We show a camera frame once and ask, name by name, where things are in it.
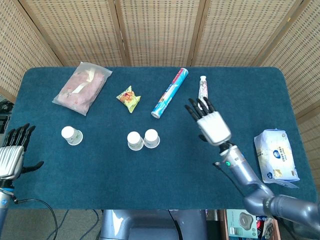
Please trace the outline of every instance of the paper cup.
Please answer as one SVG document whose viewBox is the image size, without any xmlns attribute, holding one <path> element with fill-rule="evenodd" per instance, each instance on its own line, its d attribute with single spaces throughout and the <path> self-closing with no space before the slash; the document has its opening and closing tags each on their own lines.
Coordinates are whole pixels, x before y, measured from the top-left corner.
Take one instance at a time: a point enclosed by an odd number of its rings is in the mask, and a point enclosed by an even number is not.
<svg viewBox="0 0 320 240">
<path fill-rule="evenodd" d="M 132 131 L 127 136 L 128 147 L 133 151 L 139 151 L 144 146 L 144 140 L 136 131 Z"/>
<path fill-rule="evenodd" d="M 68 144 L 72 146 L 78 145 L 84 138 L 82 132 L 73 128 L 72 126 L 65 126 L 61 130 L 61 135 L 68 142 Z"/>
<path fill-rule="evenodd" d="M 149 129 L 144 134 L 144 145 L 149 149 L 154 149 L 160 143 L 160 137 L 154 129 Z"/>
</svg>

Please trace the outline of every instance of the yellow snack bag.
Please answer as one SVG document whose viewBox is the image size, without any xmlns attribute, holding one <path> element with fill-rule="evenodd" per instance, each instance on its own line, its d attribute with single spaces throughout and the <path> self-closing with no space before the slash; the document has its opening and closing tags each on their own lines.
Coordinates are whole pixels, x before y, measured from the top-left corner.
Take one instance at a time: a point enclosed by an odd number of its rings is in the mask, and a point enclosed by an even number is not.
<svg viewBox="0 0 320 240">
<path fill-rule="evenodd" d="M 131 86 L 129 86 L 124 92 L 116 96 L 120 102 L 122 102 L 128 108 L 129 112 L 132 114 L 141 96 L 135 96 L 135 92 L 132 91 Z"/>
</svg>

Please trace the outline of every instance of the blue cylinder package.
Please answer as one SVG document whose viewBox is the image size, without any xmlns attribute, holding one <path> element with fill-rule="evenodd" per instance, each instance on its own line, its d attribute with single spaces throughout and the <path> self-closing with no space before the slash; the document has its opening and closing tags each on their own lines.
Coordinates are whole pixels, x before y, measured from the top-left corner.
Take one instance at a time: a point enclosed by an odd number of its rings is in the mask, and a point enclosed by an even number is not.
<svg viewBox="0 0 320 240">
<path fill-rule="evenodd" d="M 161 117 L 161 115 L 167 108 L 168 104 L 170 103 L 171 99 L 174 97 L 179 87 L 184 82 L 188 73 L 188 70 L 185 68 L 181 68 L 179 70 L 169 87 L 165 90 L 164 94 L 162 95 L 158 103 L 155 105 L 153 111 L 151 112 L 152 116 L 154 116 L 156 119 L 159 119 Z"/>
</svg>

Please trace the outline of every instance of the white tissue pack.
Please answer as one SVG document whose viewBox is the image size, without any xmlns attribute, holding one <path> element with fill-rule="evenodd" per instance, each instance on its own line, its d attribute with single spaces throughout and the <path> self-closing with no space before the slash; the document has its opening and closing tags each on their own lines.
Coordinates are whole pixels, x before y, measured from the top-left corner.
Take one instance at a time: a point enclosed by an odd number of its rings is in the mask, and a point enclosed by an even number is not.
<svg viewBox="0 0 320 240">
<path fill-rule="evenodd" d="M 288 188 L 297 188 L 290 182 L 299 181 L 294 157 L 286 131 L 266 129 L 254 138 L 262 180 Z"/>
</svg>

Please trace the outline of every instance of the table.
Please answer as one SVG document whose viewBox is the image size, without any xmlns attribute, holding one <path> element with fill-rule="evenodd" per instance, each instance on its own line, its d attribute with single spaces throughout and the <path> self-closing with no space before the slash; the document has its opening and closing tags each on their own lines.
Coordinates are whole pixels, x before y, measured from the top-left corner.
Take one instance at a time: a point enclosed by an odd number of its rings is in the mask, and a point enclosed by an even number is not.
<svg viewBox="0 0 320 240">
<path fill-rule="evenodd" d="M 200 76 L 205 75 L 209 98 L 257 175 L 261 177 L 254 137 L 264 129 L 285 130 L 300 188 L 268 186 L 275 194 L 316 200 L 285 79 L 277 68 L 188 67 L 189 75 L 160 119 L 151 111 L 179 67 L 109 69 L 113 73 L 87 116 L 51 103 L 75 67 L 39 67 L 25 73 L 8 129 L 36 125 L 24 165 L 44 165 L 14 182 L 18 198 L 41 199 L 56 209 L 242 209 L 241 195 L 212 166 L 221 160 L 219 148 L 198 138 L 200 130 L 184 108 L 188 98 L 198 96 Z M 116 99 L 129 85 L 141 96 L 132 114 Z M 68 125 L 83 132 L 81 144 L 70 146 L 61 137 Z M 127 134 L 143 136 L 150 128 L 158 131 L 160 145 L 130 150 Z"/>
</svg>

